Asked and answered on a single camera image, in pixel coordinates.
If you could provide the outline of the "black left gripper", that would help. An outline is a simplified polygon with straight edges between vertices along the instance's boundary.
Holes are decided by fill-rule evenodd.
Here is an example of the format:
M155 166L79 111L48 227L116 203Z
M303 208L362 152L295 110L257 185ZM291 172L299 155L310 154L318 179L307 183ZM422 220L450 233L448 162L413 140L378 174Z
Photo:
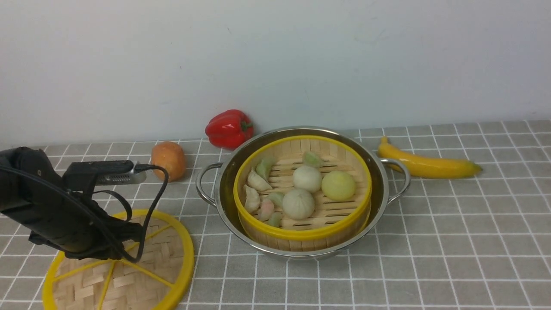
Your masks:
M124 242L142 242L143 226L131 222L130 204L122 203L126 218L109 215L93 192L66 188L41 149L18 147L1 152L1 214L30 229L29 241L65 253L69 259L122 259Z

